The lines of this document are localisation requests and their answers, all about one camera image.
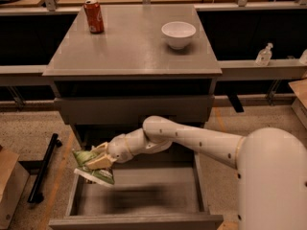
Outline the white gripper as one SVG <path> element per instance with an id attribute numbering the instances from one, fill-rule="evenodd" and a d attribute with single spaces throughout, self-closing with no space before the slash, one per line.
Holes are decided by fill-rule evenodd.
<path id="1" fill-rule="evenodd" d="M 109 168 L 115 161 L 126 163 L 133 158 L 125 134 L 114 137 L 109 143 L 103 142 L 97 147 L 92 146 L 91 150 L 96 153 L 90 153 L 89 159 L 85 162 L 90 170 Z M 110 155 L 100 154 L 107 151 Z"/>

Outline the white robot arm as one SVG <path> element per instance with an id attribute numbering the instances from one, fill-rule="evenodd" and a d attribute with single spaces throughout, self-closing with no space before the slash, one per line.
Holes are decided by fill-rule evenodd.
<path id="1" fill-rule="evenodd" d="M 239 230 L 307 230 L 307 149 L 278 128 L 239 136 L 151 116 L 136 131 L 95 148 L 98 156 L 85 165 L 107 168 L 173 143 L 237 170 Z"/>

